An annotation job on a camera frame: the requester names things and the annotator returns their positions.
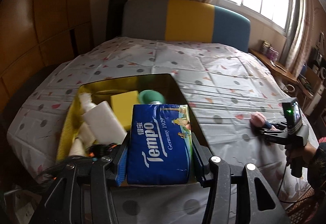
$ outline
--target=patterned sleeve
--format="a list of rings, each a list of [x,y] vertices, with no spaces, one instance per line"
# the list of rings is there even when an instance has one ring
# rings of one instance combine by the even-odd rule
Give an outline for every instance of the patterned sleeve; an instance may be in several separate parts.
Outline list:
[[[320,143],[315,156],[308,166],[308,182],[317,191],[326,192],[326,143]]]

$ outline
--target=screw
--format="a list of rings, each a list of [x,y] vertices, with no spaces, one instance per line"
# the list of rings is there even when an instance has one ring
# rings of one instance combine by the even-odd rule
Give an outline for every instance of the screw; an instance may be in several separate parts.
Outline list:
[[[109,162],[111,160],[111,157],[110,156],[103,156],[102,158],[101,158],[101,161],[102,162]]]
[[[66,168],[67,168],[68,170],[74,169],[74,167],[75,167],[75,165],[74,165],[73,163],[68,163],[68,164],[66,165]]]
[[[213,156],[213,157],[211,157],[211,161],[215,162],[215,163],[219,163],[221,161],[221,158],[218,156]]]
[[[255,170],[256,169],[256,166],[254,164],[252,164],[252,163],[248,163],[247,164],[247,169],[248,170]]]

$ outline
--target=tempo tissue package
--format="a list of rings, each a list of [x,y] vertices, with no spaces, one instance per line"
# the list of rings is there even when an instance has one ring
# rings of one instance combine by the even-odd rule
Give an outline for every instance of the tempo tissue package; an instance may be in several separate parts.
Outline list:
[[[127,183],[175,185],[188,182],[192,166],[187,105],[137,104],[128,148]]]

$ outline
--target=patterned bed sheet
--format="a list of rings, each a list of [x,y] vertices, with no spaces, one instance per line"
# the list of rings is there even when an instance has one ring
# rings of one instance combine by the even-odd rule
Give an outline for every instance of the patterned bed sheet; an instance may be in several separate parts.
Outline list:
[[[287,97],[267,68],[251,55],[222,44],[115,38],[60,65],[34,92],[12,122],[7,139],[32,176],[55,163],[67,110],[81,84],[122,76],[170,73],[197,117],[210,149],[230,164],[259,167],[277,191],[286,163],[284,147],[266,144],[250,129],[250,114],[270,122],[284,119]],[[310,127],[309,141],[318,146]],[[286,171],[280,199],[295,201],[309,188]],[[201,223],[208,189],[183,187],[115,188],[120,223]],[[232,186],[230,223],[235,221]]]

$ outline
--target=black cable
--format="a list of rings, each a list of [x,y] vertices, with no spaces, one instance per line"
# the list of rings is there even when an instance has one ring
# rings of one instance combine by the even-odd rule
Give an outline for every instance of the black cable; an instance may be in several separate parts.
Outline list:
[[[309,196],[309,197],[306,197],[306,198],[300,199],[300,200],[298,200],[298,201],[296,201],[296,202],[288,202],[288,201],[282,201],[282,200],[280,200],[280,202],[285,203],[285,204],[296,204],[296,203],[299,203],[299,202],[301,202],[301,201],[303,201],[303,200],[306,200],[306,199],[308,199],[308,198],[312,198],[312,197],[314,197],[314,196],[315,196],[315,195],[312,195],[312,196]]]
[[[277,197],[278,197],[278,195],[280,194],[281,187],[282,187],[282,184],[283,184],[283,181],[284,181],[285,172],[286,172],[286,165],[285,165],[285,168],[284,168],[283,177],[282,177],[282,181],[281,181],[280,187],[278,188],[278,194],[277,194]]]
[[[278,195],[280,194],[280,191],[281,191],[281,187],[282,187],[282,184],[283,184],[283,181],[284,181],[284,177],[285,177],[285,172],[286,172],[286,167],[287,167],[287,162],[286,162],[286,164],[285,164],[285,168],[284,168],[284,172],[283,172],[283,177],[282,177],[282,181],[281,181],[281,184],[280,184],[280,187],[278,188],[278,194],[277,194],[277,197],[278,197]],[[312,197],[314,197],[315,195],[312,195],[312,196],[309,196],[309,197],[306,197],[306,198],[303,198],[303,199],[300,199],[300,200],[297,200],[296,202],[288,202],[288,201],[283,201],[283,200],[280,200],[279,198],[279,201],[281,202],[281,203],[285,203],[285,204],[296,204],[296,203],[299,203],[299,202],[301,202],[301,201],[303,201],[303,200],[306,200],[306,199],[308,199],[308,198],[312,198]]]

